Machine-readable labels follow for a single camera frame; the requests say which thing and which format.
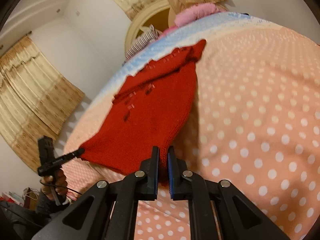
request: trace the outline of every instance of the striped cloth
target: striped cloth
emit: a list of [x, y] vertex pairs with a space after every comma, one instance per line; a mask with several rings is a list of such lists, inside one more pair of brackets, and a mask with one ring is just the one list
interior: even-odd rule
[[150, 31], [144, 32], [141, 36], [139, 36], [130, 49], [127, 50], [125, 54], [125, 60], [128, 61], [130, 58], [132, 58], [134, 55], [136, 55], [139, 51], [143, 50], [150, 41], [154, 41], [158, 39], [159, 33], [155, 30], [153, 25], [150, 25]]

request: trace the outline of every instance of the pillow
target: pillow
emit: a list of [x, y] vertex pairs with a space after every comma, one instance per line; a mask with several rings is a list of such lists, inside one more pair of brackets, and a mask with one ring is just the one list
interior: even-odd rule
[[150, 30], [141, 34], [132, 44], [130, 49], [127, 50], [125, 54], [125, 60], [128, 61], [134, 55], [136, 55], [139, 51], [143, 50], [150, 42], [158, 39], [159, 33], [150, 25]]
[[191, 23], [197, 19], [203, 18], [210, 14], [218, 13], [218, 12], [225, 12], [224, 9], [219, 9], [213, 3], [201, 3], [191, 6], [188, 9], [185, 9], [181, 13], [176, 16], [174, 23], [177, 27], [182, 27]]
[[173, 31], [175, 31], [176, 29], [178, 29], [177, 26], [172, 26], [172, 27], [169, 27], [168, 29], [164, 30], [164, 32], [159, 36], [159, 39], [164, 37], [164, 36], [167, 36], [169, 33], [172, 33]]

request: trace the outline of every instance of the bed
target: bed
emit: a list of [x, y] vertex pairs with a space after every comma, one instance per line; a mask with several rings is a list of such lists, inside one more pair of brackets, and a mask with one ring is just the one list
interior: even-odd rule
[[[272, 22], [219, 13], [150, 44], [108, 81], [64, 152], [99, 130], [127, 75], [200, 39], [207, 46], [190, 116], [173, 141], [177, 156], [205, 179], [230, 180], [290, 239], [303, 239], [320, 214], [320, 47]], [[81, 159], [63, 170], [80, 192], [124, 177]], [[160, 186], [157, 201], [139, 202], [135, 239], [187, 240], [188, 223], [187, 202], [170, 200]]]

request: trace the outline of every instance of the black cable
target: black cable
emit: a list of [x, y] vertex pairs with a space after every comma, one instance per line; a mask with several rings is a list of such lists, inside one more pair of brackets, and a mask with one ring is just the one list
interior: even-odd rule
[[42, 184], [42, 185], [44, 185], [44, 186], [49, 186], [49, 187], [63, 187], [63, 188], [66, 188], [66, 189], [68, 189], [68, 190], [71, 190], [71, 191], [73, 191], [73, 192], [75, 192], [75, 193], [77, 193], [77, 194], [79, 194], [79, 195], [82, 195], [80, 192], [77, 192], [76, 190], [73, 190], [73, 189], [71, 189], [71, 188], [68, 188], [68, 187], [65, 187], [65, 186], [58, 186], [58, 185], [54, 185], [54, 184], [45, 184], [45, 183], [43, 183], [43, 182], [41, 182], [40, 181], [40, 183]]
[[39, 227], [39, 228], [43, 228], [41, 225], [36, 224], [35, 222], [32, 222], [29, 219], [26, 219], [25, 217], [22, 217], [21, 215], [17, 214], [16, 212], [12, 211], [10, 208], [8, 208], [7, 206], [2, 205], [1, 201], [0, 201], [0, 206], [2, 206], [3, 208], [9, 210], [10, 212], [12, 212], [13, 214], [17, 215], [18, 217], [21, 217], [22, 219], [24, 219], [25, 221], [29, 222], [30, 224]]

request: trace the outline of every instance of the red knitted fabric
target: red knitted fabric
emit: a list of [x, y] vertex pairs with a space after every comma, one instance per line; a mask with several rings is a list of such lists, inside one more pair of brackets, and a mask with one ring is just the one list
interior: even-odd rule
[[99, 132], [80, 147], [82, 159], [124, 175], [137, 171], [160, 148], [160, 177], [167, 174], [167, 150], [189, 115], [196, 89], [196, 65], [205, 40], [176, 48], [128, 76]]

